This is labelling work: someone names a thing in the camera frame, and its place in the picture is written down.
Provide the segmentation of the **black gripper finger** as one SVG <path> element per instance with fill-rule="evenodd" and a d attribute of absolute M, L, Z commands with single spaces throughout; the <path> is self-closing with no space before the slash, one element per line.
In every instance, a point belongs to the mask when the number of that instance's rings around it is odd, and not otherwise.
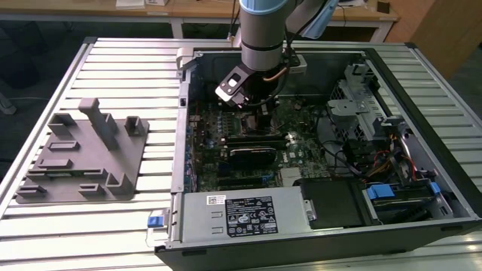
<path fill-rule="evenodd" d="M 270 133 L 271 128 L 271 113 L 266 104 L 256 109 L 256 130 L 260 133 Z"/>

